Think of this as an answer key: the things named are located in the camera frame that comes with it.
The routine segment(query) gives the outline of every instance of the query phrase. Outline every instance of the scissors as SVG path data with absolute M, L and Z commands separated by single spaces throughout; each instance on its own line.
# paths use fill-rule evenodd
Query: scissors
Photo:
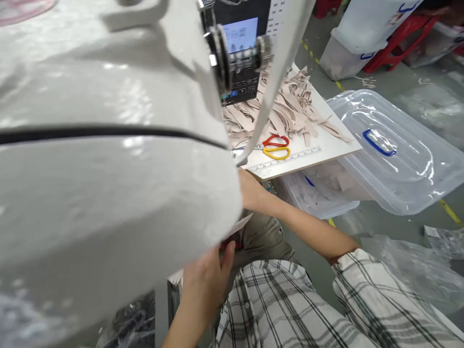
M 285 143 L 284 144 L 271 143 L 271 140 L 274 139 L 274 138 L 280 138 L 283 141 L 285 141 Z M 272 158 L 273 160 L 285 160 L 286 158 L 288 158 L 290 156 L 290 149 L 287 147 L 287 145 L 289 143 L 290 143 L 290 141 L 286 136 L 279 136 L 277 134 L 273 134 L 273 135 L 271 135 L 269 137 L 269 139 L 264 141 L 262 144 L 256 145 L 255 149 L 262 150 L 266 156 Z M 277 147 L 276 148 L 267 148 L 267 146 L 270 146 L 270 145 L 271 146 L 277 146 Z M 287 152 L 287 154 L 285 156 L 282 156 L 282 157 L 276 157 L 276 156 L 274 156 L 272 154 L 272 152 L 280 151 L 280 150 L 285 150 Z

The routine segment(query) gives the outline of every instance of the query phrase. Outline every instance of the plastic storage box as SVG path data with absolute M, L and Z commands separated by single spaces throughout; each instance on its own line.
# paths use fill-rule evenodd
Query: plastic storage box
M 448 27 L 436 22 L 427 37 L 405 63 L 411 68 L 433 64 L 464 43 L 464 27 Z
M 421 2 L 351 0 L 338 30 L 357 45 L 375 45 L 387 40 Z
M 385 40 L 367 47 L 356 46 L 338 28 L 332 29 L 331 35 L 319 63 L 333 81 L 356 76 L 378 51 L 387 46 Z
M 464 183 L 464 153 L 379 94 L 327 103 L 363 146 L 339 162 L 388 212 L 417 214 Z
M 348 201 L 305 170 L 273 180 L 278 196 L 322 220 L 334 218 L 356 208 L 359 201 Z

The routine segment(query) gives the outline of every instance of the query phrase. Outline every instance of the white sewing machine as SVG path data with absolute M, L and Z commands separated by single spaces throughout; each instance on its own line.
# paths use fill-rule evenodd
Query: white sewing machine
M 314 2 L 286 13 L 262 125 Z M 123 4 L 62 0 L 0 28 L 3 348 L 58 342 L 165 287 L 241 213 L 199 6 Z

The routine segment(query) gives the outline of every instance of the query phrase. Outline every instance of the plaid shirt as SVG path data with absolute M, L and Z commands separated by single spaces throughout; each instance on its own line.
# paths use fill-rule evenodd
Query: plaid shirt
M 218 347 L 464 347 L 433 308 L 361 249 L 333 266 L 342 316 L 302 266 L 255 261 L 222 309 Z

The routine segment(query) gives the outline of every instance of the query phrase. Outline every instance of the white ruler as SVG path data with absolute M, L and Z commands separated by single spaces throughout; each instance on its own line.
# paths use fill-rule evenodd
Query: white ruler
M 306 156 L 306 155 L 312 154 L 314 152 L 319 152 L 319 151 L 321 151 L 320 146 L 310 147 L 310 148 L 307 148 L 305 150 L 301 150 L 301 151 L 298 151 L 298 152 L 295 152 L 295 153 L 290 153 L 290 156 L 287 159 L 284 159 L 284 160 L 272 159 L 272 160 L 267 161 L 267 162 L 252 165 L 250 167 L 245 166 L 245 168 L 248 169 L 251 172 L 256 172 L 256 171 L 258 171 L 260 169 L 274 167 L 274 166 L 280 165 L 280 164 L 282 164 L 284 162 L 294 160 L 294 159 L 297 159 L 299 157 Z

